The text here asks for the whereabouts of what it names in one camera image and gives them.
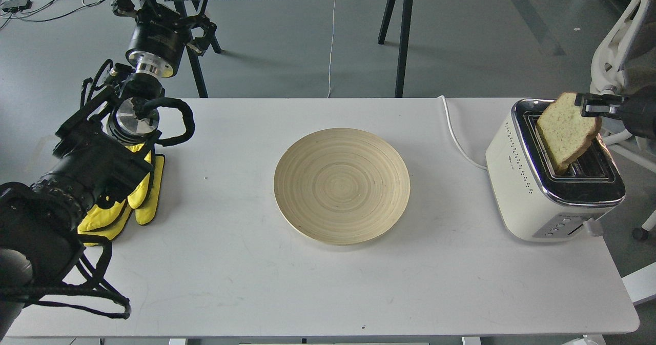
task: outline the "cylindrical joint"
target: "cylindrical joint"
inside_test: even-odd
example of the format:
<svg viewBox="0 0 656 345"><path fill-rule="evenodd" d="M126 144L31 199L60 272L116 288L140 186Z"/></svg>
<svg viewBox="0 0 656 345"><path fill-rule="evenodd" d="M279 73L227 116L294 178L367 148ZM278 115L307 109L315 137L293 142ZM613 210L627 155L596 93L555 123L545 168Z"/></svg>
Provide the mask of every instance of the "cylindrical joint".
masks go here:
<svg viewBox="0 0 656 345"><path fill-rule="evenodd" d="M162 78L175 76L185 51L183 38L152 21L138 22L125 57L138 72Z"/></svg>
<svg viewBox="0 0 656 345"><path fill-rule="evenodd" d="M157 79L173 76L171 63L147 51L133 51L129 60L130 62L136 62L134 65L136 73L149 74Z"/></svg>
<svg viewBox="0 0 656 345"><path fill-rule="evenodd" d="M121 107L113 111L108 120L108 130L112 136L124 145L141 144L157 130L159 112L156 109L148 112L143 118L137 118L134 106L138 98L122 102Z"/></svg>

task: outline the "toaster lever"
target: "toaster lever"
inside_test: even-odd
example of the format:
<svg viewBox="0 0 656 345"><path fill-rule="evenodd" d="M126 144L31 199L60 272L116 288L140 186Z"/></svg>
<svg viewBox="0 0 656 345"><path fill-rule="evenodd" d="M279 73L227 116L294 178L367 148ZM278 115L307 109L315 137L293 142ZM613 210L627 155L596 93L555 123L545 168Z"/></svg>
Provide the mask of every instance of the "toaster lever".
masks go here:
<svg viewBox="0 0 656 345"><path fill-rule="evenodd" d="M602 228L601 222L594 217L590 217L587 221L584 221L583 225L590 236L596 237L604 235L604 228Z"/></svg>

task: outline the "table leg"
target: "table leg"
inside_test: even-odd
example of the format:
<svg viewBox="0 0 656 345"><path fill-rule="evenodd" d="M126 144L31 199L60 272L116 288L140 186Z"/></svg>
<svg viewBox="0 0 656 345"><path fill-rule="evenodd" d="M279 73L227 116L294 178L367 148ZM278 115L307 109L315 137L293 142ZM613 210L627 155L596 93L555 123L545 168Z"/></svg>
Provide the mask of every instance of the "table leg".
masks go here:
<svg viewBox="0 0 656 345"><path fill-rule="evenodd" d="M462 345L481 345L481 338L477 336L462 336Z"/></svg>
<svg viewBox="0 0 656 345"><path fill-rule="evenodd" d="M639 305L645 301L656 298L656 263L649 264L630 275L622 277L622 282L626 286L628 296L630 296L633 305Z"/></svg>
<svg viewBox="0 0 656 345"><path fill-rule="evenodd" d="M187 16L187 9L185 9L185 2L173 2L175 5L175 10L180 13L182 16ZM187 46L187 56L189 57L189 63L192 66L192 73L194 73L194 81L196 82L196 89L198 90L199 97L209 97L207 95L207 88L204 84L203 70L201 69L201 63L198 59L198 55Z"/></svg>
<svg viewBox="0 0 656 345"><path fill-rule="evenodd" d="M394 97L403 97L403 84L405 83L405 62L408 56L410 20L412 18L412 1L413 0L403 0L403 13L401 15L401 39L399 41L399 61L396 69L396 88L394 90Z"/></svg>
<svg viewBox="0 0 656 345"><path fill-rule="evenodd" d="M192 0L192 4L194 4L194 8L196 11L198 11L198 7L201 5L201 2L199 0ZM214 52L216 54L220 54L223 50L221 49L221 46L218 45L218 40L216 39L216 32L214 36L212 36L212 41L210 42L212 44L212 49L214 49Z"/></svg>
<svg viewBox="0 0 656 345"><path fill-rule="evenodd" d="M394 11L394 4L396 0L387 0L385 6L385 14L382 16L382 25L380 25L380 33L378 34L378 44L385 44L385 37L387 36L387 27L390 26L390 19L392 18L392 11Z"/></svg>
<svg viewBox="0 0 656 345"><path fill-rule="evenodd" d="M597 345L606 345L606 340L602 335L583 335L583 338L588 338L597 343Z"/></svg>

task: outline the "chair wheel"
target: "chair wheel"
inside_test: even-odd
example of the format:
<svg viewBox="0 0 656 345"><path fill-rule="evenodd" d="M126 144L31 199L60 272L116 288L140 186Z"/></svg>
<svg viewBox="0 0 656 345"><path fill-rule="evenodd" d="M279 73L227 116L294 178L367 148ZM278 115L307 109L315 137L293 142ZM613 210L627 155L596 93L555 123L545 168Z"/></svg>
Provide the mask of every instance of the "chair wheel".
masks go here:
<svg viewBox="0 0 656 345"><path fill-rule="evenodd" d="M632 234L635 240L644 241L649 238L649 231L645 230L644 228L634 228Z"/></svg>

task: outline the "bamboo plate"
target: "bamboo plate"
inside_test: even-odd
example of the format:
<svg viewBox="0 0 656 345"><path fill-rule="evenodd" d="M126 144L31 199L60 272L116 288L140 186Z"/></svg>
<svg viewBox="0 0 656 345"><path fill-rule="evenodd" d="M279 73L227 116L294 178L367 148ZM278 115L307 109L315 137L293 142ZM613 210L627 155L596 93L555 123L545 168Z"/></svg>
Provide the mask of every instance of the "bamboo plate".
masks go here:
<svg viewBox="0 0 656 345"><path fill-rule="evenodd" d="M399 153L380 137L330 128L289 147L276 167L274 193L296 230L351 245L396 223L410 197L410 176Z"/></svg>

